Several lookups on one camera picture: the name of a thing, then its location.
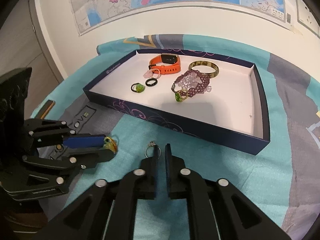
metal key ring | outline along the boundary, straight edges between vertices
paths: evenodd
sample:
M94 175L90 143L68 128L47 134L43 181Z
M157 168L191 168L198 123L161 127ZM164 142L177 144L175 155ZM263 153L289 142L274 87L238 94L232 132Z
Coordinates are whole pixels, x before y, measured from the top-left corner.
M158 156L158 159L159 159L160 156L161 156L161 149L160 149L160 147L159 147L158 145L156 145L156 143L155 143L154 141L151 141L151 142L148 143L148 146L147 146L146 150L144 151L144 155L145 155L146 158L149 158L148 155L147 155L147 150L148 150L150 147L153 147L153 146L157 146L158 149L159 149L159 151L160 151L160 154L159 154L159 156Z

brown bangle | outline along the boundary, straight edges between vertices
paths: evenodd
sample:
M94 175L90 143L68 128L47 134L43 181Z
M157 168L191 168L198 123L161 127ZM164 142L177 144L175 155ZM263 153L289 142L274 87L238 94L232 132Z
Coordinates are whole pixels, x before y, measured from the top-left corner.
M219 74L219 68L215 63L212 63L209 61L204 61L204 60L195 61L189 65L189 70L191 70L195 66L208 66L208 67L213 68L215 70L215 72L211 72L211 73L201 72L202 74L208 76L209 78L214 78L214 77L218 76L218 74Z

blue gripper pad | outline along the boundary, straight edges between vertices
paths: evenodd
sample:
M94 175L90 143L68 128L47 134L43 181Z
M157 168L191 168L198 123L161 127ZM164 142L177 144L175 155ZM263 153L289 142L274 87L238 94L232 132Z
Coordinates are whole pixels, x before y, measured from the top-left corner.
M106 135L91 135L79 134L70 136L63 141L63 145L71 149L75 148L89 148L89 147L102 147L104 145L104 138Z

watch face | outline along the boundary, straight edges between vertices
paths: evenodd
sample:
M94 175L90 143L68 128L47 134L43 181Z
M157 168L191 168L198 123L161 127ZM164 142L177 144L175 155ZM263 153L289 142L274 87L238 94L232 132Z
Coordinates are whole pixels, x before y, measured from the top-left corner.
M161 61L166 64L174 64L178 61L178 56L175 54L161 54Z

white wall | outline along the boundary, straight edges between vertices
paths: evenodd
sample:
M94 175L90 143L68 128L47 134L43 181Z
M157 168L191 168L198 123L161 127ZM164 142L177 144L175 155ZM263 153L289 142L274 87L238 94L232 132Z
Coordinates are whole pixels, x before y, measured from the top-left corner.
M225 9L181 7L162 8L121 18L82 36L77 32L69 0L35 2L44 38L64 78L95 57L97 45L108 41L149 34L197 34L239 41L264 49L297 65L320 81L320 39L297 23L295 0L285 0L292 21L291 25L282 24L284 27L260 17ZM226 4L220 6L240 8ZM247 8L241 10L253 12ZM259 12L254 13L271 18Z

